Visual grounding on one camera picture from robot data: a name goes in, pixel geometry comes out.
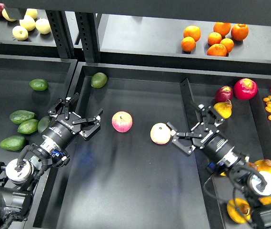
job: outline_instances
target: robotic arm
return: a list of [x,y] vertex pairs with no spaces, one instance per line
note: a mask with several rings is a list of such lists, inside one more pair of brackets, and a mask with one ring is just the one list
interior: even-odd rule
[[[186,155],[196,148],[200,149],[211,161],[207,169],[211,174],[224,172],[234,186],[239,190],[251,207],[251,221],[248,224],[255,229],[271,229],[271,204],[263,205],[259,198],[271,195],[271,174],[258,172],[248,165],[249,157],[237,155],[234,146],[217,129],[224,119],[211,106],[191,104],[199,113],[198,123],[189,133],[177,132],[171,124],[172,143]],[[179,141],[186,139],[191,146],[185,146]]]
[[[70,112],[70,106],[78,98],[79,94],[65,100],[60,98],[48,111],[55,121],[41,133],[44,141],[40,146],[25,146],[19,158],[7,165],[0,162],[0,176],[3,177],[0,178],[1,229],[8,228],[13,221],[26,220],[39,178],[51,167],[59,168],[68,164],[70,155],[65,149],[75,136],[80,134],[88,141],[100,130],[102,109],[92,118],[81,118],[75,112]],[[33,157],[26,160],[25,156],[29,152]]]

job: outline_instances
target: cable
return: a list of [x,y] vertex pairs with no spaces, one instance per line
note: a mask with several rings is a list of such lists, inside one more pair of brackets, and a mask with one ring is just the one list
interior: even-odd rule
[[222,202],[224,202],[224,203],[228,203],[227,200],[222,199],[222,198],[219,198],[219,197],[215,196],[214,194],[210,193],[210,192],[207,190],[206,185],[207,185],[207,183],[211,180],[211,177],[212,177],[212,176],[213,176],[213,174],[211,174],[210,177],[204,182],[204,184],[203,184],[203,190],[204,190],[205,193],[206,193],[208,196],[210,196],[211,198],[216,199],[216,200],[220,200],[220,201],[222,201]]

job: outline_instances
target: metal rack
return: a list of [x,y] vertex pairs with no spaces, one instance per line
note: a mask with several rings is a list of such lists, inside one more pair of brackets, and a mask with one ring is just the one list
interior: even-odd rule
[[[103,2],[101,0],[73,0],[69,1],[69,3],[64,0],[56,2],[50,0],[43,2],[4,0],[3,2],[9,8],[47,10],[47,17],[50,21],[51,31],[56,43],[57,55],[60,58],[138,66],[211,71],[226,71],[226,69],[229,69],[229,71],[232,72],[271,74],[271,72],[266,72],[271,69],[271,58],[255,60],[254,54],[249,56],[245,54],[239,58],[232,56],[227,58],[227,61],[222,61],[223,59],[218,59],[217,57],[165,53],[162,52],[162,49],[159,53],[151,53],[150,50],[143,52],[141,49],[138,52],[124,52],[119,49],[111,49],[113,46],[105,46],[104,50],[101,48],[100,37],[98,35],[99,21],[102,14],[148,17],[152,20],[156,20],[156,23],[162,18],[188,20],[197,23],[229,21],[231,23],[271,26],[271,2],[268,1],[234,1],[229,4],[223,0],[213,2],[193,2],[190,0],[185,2],[176,0],[171,4],[168,4],[165,0],[154,1],[153,4],[150,2],[134,4],[134,2],[130,0],[116,1],[115,3]],[[71,41],[67,19],[63,13],[64,10],[75,12],[79,31],[77,41],[80,40],[81,45],[75,45]],[[168,43],[176,41],[164,39],[162,42]],[[262,42],[263,44],[261,46],[264,48],[264,43],[267,45],[270,40],[268,38],[265,41],[262,40]],[[50,49],[49,47],[47,47],[47,49],[53,52],[53,56],[56,55],[54,49]],[[43,48],[39,49],[39,52],[45,53]],[[242,58],[244,58],[244,56],[247,57],[248,60],[243,61]]]

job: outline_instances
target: black shelf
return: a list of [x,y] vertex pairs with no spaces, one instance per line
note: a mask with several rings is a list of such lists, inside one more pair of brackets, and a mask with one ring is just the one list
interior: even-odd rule
[[[100,52],[103,63],[271,74],[271,27],[249,25],[249,35],[226,57],[207,56],[215,22],[103,15]],[[201,38],[190,53],[181,48],[183,31],[199,26]]]
[[[69,24],[71,38],[75,44],[78,36],[78,27],[74,12],[65,12]],[[47,19],[45,10],[38,9],[39,18]],[[40,34],[37,29],[29,32],[25,41],[18,41],[12,35],[12,29],[19,24],[19,20],[7,21],[0,17],[0,54],[20,56],[41,56],[59,58],[58,50],[52,32]]]
[[56,1],[56,3],[51,0],[4,0],[3,3],[15,8],[67,10],[197,21],[231,21],[232,23],[271,26],[271,2],[267,0],[250,2],[237,0],[229,3],[224,0],[175,0],[170,4],[166,0],[156,0],[153,3],[141,1],[136,4],[131,0],[117,0],[115,2],[105,2],[103,0],[71,0],[66,2],[60,0]]

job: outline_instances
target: black tray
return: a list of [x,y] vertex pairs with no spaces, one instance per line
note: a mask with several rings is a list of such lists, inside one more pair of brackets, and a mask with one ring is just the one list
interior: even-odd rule
[[[90,86],[96,72],[109,77],[101,89]],[[249,228],[235,224],[225,204],[202,190],[209,176],[209,161],[202,152],[187,157],[173,144],[158,146],[150,139],[150,129],[158,122],[188,131],[196,124],[190,99],[211,104],[218,88],[233,87],[245,77],[254,79],[262,93],[246,101],[233,98],[233,115],[220,130],[236,151],[250,155],[250,161],[271,159],[271,124],[262,101],[271,76],[80,62],[69,96],[81,92],[76,112],[82,117],[104,109],[101,130],[88,142],[78,138],[75,152],[70,152],[71,171],[57,175],[50,197],[56,201],[48,205],[41,226],[183,229],[197,228],[200,222],[200,228]],[[133,116],[134,124],[124,134],[111,125],[119,110]],[[214,178],[207,187],[219,197],[232,198],[225,177]],[[58,194],[62,189],[64,196]]]
[[[184,29],[199,26],[201,38],[190,53],[181,48]],[[249,25],[226,57],[207,56],[214,22],[103,14],[100,51],[103,63],[271,75],[271,27]]]
[[[16,110],[29,110],[36,113],[40,120],[48,115],[48,109],[58,98],[65,98],[75,70],[76,60],[52,58],[35,58],[0,55],[0,141],[18,133],[18,125],[10,121],[9,115]],[[46,91],[33,91],[29,82],[32,79],[44,78],[49,87]],[[23,135],[28,144],[41,144],[43,139],[38,132]],[[20,151],[8,151],[0,148],[0,161],[8,164],[18,157]],[[43,176],[36,189],[29,221],[35,219],[36,211],[48,172]],[[23,223],[13,223],[11,228],[23,227]]]

